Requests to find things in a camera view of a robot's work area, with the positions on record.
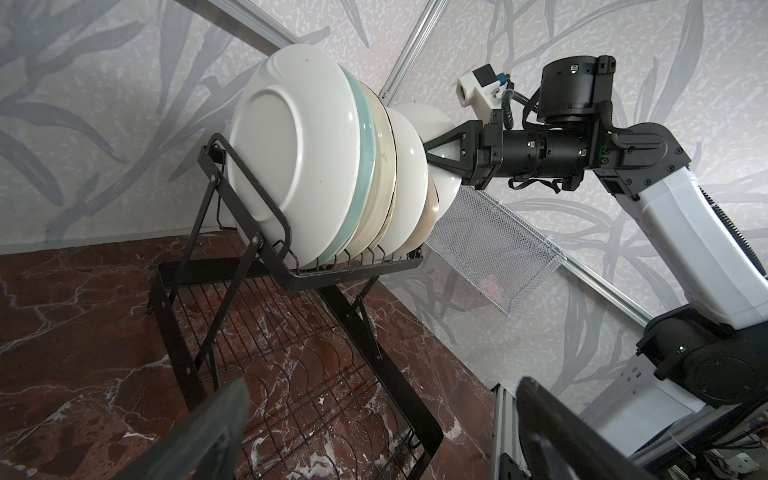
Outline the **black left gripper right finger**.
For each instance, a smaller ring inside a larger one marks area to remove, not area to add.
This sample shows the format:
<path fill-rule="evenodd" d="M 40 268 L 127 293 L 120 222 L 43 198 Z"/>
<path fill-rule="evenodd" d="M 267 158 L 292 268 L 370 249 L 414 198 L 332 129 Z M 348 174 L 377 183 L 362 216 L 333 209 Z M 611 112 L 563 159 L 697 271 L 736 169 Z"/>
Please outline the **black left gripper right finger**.
<path fill-rule="evenodd" d="M 533 479 L 650 479 L 546 388 L 524 377 L 516 390 L 519 439 Z"/>

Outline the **orange woven bamboo plate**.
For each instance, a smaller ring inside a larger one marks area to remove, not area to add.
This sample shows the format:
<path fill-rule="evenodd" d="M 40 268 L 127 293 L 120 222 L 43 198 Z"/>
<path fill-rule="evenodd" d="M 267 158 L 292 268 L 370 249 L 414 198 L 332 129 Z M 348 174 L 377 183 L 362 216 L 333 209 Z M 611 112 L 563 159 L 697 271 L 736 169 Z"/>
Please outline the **orange woven bamboo plate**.
<path fill-rule="evenodd" d="M 405 256 L 407 253 L 421 246 L 431 234 L 439 213 L 439 195 L 432 178 L 428 180 L 428 190 L 421 217 L 408 239 L 395 252 L 396 257 Z"/>

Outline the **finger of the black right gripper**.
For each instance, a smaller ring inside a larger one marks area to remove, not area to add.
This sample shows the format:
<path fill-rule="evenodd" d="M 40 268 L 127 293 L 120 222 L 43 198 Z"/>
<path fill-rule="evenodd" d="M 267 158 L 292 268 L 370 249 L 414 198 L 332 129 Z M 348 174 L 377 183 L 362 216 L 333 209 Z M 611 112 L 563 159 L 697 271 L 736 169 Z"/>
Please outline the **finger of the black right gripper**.
<path fill-rule="evenodd" d="M 424 143 L 427 161 L 457 176 L 462 185 L 485 188 L 488 149 L 482 145 L 483 124 L 469 120 Z"/>

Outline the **orange sunburst plate front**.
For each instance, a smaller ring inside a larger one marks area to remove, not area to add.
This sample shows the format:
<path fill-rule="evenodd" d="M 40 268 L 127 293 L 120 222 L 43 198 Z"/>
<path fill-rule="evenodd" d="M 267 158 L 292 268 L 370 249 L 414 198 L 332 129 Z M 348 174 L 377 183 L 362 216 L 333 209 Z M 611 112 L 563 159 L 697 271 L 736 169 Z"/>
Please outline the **orange sunburst plate front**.
<path fill-rule="evenodd" d="M 389 227 L 396 189 L 396 145 L 388 113 L 377 95 L 359 83 L 374 122 L 376 157 L 371 187 L 363 215 L 346 251 L 352 258 L 370 249 L 374 251 Z"/>

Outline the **green rim lettered plate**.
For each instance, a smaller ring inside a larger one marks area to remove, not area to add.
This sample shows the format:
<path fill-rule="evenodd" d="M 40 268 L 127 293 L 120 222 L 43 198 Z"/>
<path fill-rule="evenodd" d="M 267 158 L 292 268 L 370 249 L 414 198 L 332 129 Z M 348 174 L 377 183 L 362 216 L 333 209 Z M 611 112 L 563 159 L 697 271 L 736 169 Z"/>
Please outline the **green rim lettered plate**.
<path fill-rule="evenodd" d="M 295 44 L 261 62 L 241 92 L 228 137 L 243 160 L 227 177 L 288 267 L 318 261 L 342 230 L 360 170 L 352 88 L 319 47 Z"/>

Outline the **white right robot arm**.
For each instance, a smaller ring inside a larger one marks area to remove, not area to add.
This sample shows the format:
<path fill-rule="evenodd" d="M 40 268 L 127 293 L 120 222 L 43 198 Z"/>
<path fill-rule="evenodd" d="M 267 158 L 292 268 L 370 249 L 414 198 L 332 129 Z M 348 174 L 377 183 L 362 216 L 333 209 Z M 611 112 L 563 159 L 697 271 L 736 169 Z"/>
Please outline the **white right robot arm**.
<path fill-rule="evenodd" d="M 578 188 L 593 172 L 630 215 L 683 289 L 686 304 L 650 321 L 634 358 L 582 414 L 626 457 L 673 461 L 660 441 L 707 409 L 727 413 L 687 434 L 691 450 L 713 448 L 735 413 L 767 400 L 767 274 L 740 231 L 700 187 L 690 159 L 657 123 L 613 124 L 610 55 L 547 64 L 521 103 L 535 122 L 513 125 L 518 95 L 508 76 L 483 65 L 457 82 L 465 122 L 425 144 L 428 161 L 478 190 L 495 178 L 511 188 Z"/>

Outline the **orange sunburst plate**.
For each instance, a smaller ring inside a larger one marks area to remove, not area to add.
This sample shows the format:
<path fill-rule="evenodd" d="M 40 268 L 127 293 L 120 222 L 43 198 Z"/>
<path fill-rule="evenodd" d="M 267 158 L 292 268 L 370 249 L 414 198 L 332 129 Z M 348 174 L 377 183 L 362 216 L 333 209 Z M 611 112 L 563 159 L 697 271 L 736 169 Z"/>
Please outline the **orange sunburst plate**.
<path fill-rule="evenodd" d="M 443 111 L 431 105 L 404 103 L 395 106 L 394 109 L 412 124 L 423 143 L 455 128 L 455 123 Z M 460 156 L 460 142 L 451 141 L 428 150 L 428 153 L 442 159 L 457 161 Z M 444 167 L 432 164 L 428 165 L 428 170 L 439 195 L 438 218 L 441 218 L 455 200 L 461 186 L 461 177 Z"/>
<path fill-rule="evenodd" d="M 371 187 L 363 215 L 346 251 L 352 258 L 370 249 L 374 251 L 389 227 L 396 189 L 396 145 L 388 113 L 377 95 L 359 83 L 374 122 L 376 157 Z"/>

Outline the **mint green flower plate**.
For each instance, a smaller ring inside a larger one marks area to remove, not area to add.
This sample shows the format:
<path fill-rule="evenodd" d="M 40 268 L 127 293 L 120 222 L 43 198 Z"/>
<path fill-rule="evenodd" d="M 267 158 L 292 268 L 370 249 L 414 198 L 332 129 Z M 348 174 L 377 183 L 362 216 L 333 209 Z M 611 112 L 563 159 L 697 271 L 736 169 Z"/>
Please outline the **mint green flower plate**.
<path fill-rule="evenodd" d="M 376 158 L 374 121 L 369 102 L 358 80 L 344 67 L 342 67 L 342 71 L 351 87 L 358 112 L 360 133 L 359 169 L 347 215 L 334 240 L 318 258 L 320 265 L 325 265 L 334 260 L 351 242 L 363 216 L 373 180 Z"/>

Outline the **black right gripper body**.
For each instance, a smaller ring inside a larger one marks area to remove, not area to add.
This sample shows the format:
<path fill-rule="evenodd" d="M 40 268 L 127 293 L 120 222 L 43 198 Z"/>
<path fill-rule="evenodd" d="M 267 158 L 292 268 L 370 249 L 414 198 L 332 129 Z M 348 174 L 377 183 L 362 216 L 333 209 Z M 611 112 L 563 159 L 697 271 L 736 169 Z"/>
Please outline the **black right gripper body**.
<path fill-rule="evenodd" d="M 605 129 L 596 114 L 518 130 L 506 128 L 503 118 L 496 109 L 479 130 L 481 190 L 493 179 L 506 179 L 514 190 L 542 183 L 557 193 L 574 191 L 599 163 Z"/>

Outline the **cream floral plate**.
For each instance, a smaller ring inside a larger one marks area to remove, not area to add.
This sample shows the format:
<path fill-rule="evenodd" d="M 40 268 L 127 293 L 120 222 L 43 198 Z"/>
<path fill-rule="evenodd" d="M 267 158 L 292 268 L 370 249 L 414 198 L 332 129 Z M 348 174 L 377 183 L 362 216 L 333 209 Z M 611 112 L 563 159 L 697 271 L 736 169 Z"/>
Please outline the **cream floral plate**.
<path fill-rule="evenodd" d="M 389 259 L 415 230 L 428 193 L 426 154 L 416 129 L 394 108 L 387 108 L 396 146 L 395 204 L 391 221 L 374 250 Z"/>

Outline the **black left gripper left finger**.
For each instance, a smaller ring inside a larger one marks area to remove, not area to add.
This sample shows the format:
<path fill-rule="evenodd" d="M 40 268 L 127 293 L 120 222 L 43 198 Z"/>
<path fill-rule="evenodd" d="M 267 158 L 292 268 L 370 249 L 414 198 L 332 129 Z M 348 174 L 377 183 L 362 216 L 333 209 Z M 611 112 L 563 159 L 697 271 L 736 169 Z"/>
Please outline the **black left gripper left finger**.
<path fill-rule="evenodd" d="M 250 411 L 242 378 L 227 383 L 116 479 L 233 479 Z"/>

